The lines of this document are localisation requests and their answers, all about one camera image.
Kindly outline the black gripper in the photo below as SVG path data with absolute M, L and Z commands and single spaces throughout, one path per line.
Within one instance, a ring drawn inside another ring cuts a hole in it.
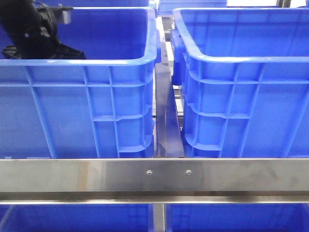
M 50 7 L 41 2 L 2 2 L 1 27 L 13 42 L 1 53 L 8 59 L 86 59 L 83 51 L 63 44 L 57 20 L 72 7 Z

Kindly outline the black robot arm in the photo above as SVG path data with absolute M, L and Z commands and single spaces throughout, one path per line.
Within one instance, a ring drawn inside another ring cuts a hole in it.
M 83 51 L 63 44 L 57 23 L 70 22 L 72 7 L 50 7 L 34 0 L 2 0 L 0 25 L 13 42 L 1 53 L 8 59 L 86 59 Z

